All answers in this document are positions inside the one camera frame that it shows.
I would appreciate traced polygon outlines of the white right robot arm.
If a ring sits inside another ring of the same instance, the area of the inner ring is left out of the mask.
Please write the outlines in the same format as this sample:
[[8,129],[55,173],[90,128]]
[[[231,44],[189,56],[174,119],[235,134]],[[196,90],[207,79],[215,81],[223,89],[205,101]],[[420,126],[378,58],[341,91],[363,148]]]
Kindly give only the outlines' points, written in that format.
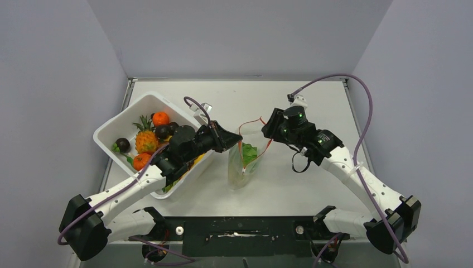
[[354,164],[343,142],[329,130],[318,130],[307,120],[302,106],[275,108],[262,133],[331,173],[369,210],[363,214],[329,205],[315,216],[313,229],[317,236],[345,233],[362,237],[377,250],[393,254],[397,244],[405,242],[417,228],[421,202],[391,189],[361,163]]

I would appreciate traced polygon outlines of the clear orange-zip bag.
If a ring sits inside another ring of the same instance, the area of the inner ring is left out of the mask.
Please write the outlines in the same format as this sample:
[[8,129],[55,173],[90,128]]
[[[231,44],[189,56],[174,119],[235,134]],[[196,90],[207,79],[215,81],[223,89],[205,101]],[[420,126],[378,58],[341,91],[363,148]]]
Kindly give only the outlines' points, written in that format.
[[266,138],[262,128],[266,122],[262,117],[242,123],[237,134],[242,140],[229,151],[228,158],[228,185],[237,190],[245,187],[254,177],[263,155],[272,143]]

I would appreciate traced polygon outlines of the green lettuce head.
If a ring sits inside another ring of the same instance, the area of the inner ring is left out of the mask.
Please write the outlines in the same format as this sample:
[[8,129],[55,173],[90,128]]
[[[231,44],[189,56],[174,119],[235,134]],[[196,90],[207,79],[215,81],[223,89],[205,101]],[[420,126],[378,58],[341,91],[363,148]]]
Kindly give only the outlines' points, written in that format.
[[257,168],[258,151],[257,147],[252,146],[249,143],[242,142],[241,145],[241,158],[242,158],[242,174],[247,175],[253,173]]

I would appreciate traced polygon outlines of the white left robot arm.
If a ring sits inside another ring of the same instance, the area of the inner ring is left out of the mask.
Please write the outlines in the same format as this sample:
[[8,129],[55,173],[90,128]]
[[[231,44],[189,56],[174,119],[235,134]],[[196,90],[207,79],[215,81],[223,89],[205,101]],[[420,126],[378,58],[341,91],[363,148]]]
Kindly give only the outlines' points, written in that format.
[[199,156],[208,151],[226,152],[242,139],[217,121],[198,130],[188,125],[178,127],[145,166],[128,179],[88,198],[80,194],[71,198],[60,223],[57,244],[70,246],[80,260],[86,261],[111,242],[157,232],[164,218],[152,207],[133,212],[123,220],[116,217],[152,192],[190,175]]

